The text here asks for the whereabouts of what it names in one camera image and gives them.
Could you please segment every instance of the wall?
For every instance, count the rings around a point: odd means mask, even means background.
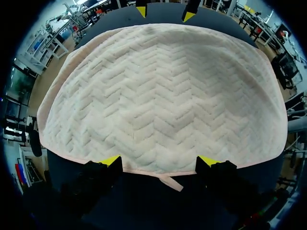
[[[261,12],[261,18],[266,18],[271,13],[271,8],[262,0],[247,0],[247,6],[256,12]]]
[[[53,17],[59,16],[60,14],[64,13],[66,11],[66,7],[63,5],[63,3],[67,3],[68,5],[73,5],[73,0],[56,0],[54,3],[50,3],[46,6],[46,8],[41,12],[41,14],[38,17],[38,20],[36,23],[32,26],[28,34],[24,38],[24,42],[20,45],[20,48],[18,49],[17,53],[24,53],[26,50],[25,41],[27,41],[31,35],[34,35],[39,29],[42,29],[45,27],[46,21],[48,19],[51,19]],[[51,26],[54,30],[59,29],[65,24],[64,21],[53,21],[51,22]]]

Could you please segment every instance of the yellow marker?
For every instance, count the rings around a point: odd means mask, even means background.
[[[103,164],[106,164],[107,166],[110,166],[118,157],[119,157],[119,155],[118,156],[114,156],[114,157],[110,157],[108,159],[100,161],[99,163],[103,163]]]
[[[213,164],[216,164],[216,163],[221,163],[221,161],[216,161],[216,160],[213,160],[213,159],[210,159],[208,157],[204,157],[204,156],[199,156],[204,162],[206,162],[210,167],[211,165]]]
[[[146,18],[147,15],[147,7],[146,6],[137,6],[136,7],[138,11],[141,13],[141,15]]]
[[[191,17],[193,17],[195,13],[187,12],[186,16],[184,17],[183,22],[185,23],[187,20],[189,20]]]

